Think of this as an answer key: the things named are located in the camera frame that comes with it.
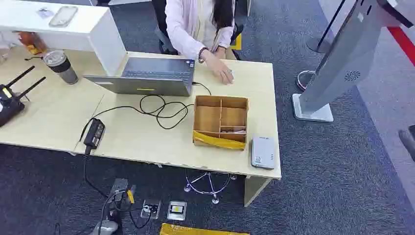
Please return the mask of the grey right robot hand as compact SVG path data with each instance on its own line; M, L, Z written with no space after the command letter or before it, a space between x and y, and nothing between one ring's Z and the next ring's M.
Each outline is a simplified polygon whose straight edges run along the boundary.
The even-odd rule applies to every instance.
M415 161L415 126L411 125L407 130L398 130L398 136L412 160Z

